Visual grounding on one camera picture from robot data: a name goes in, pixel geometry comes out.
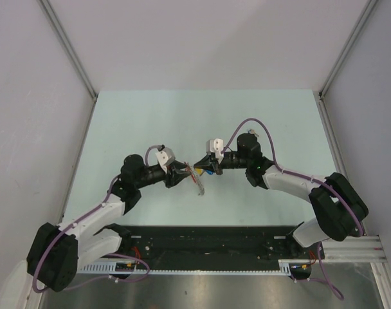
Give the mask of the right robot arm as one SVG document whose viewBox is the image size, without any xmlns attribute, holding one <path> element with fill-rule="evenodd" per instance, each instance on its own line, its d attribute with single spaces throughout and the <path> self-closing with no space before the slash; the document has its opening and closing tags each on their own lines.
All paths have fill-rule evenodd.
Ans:
<svg viewBox="0 0 391 309">
<path fill-rule="evenodd" d="M 293 258 L 302 258 L 320 241 L 356 237 L 362 232 L 359 225 L 368 216 L 367 206 L 344 175 L 314 177 L 279 168 L 262 154 L 253 134 L 239 135 L 236 151 L 225 151 L 221 139 L 209 140 L 206 156 L 194 166 L 217 175 L 226 169 L 244 169 L 253 187 L 281 191 L 309 202 L 315 217 L 287 235 L 286 250 Z"/>
</svg>

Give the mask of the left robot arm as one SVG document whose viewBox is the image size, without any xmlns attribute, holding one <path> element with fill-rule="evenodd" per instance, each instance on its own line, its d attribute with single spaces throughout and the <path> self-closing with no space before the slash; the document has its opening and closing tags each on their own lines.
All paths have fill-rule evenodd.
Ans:
<svg viewBox="0 0 391 309">
<path fill-rule="evenodd" d="M 26 258 L 33 291 L 61 292 L 80 268 L 105 256 L 127 256 L 134 250 L 132 234 L 115 220 L 139 202 L 142 188 L 162 182 L 169 189 L 190 175 L 187 164 L 166 151 L 152 166 L 138 154 L 127 156 L 103 201 L 78 218 L 39 227 Z"/>
</svg>

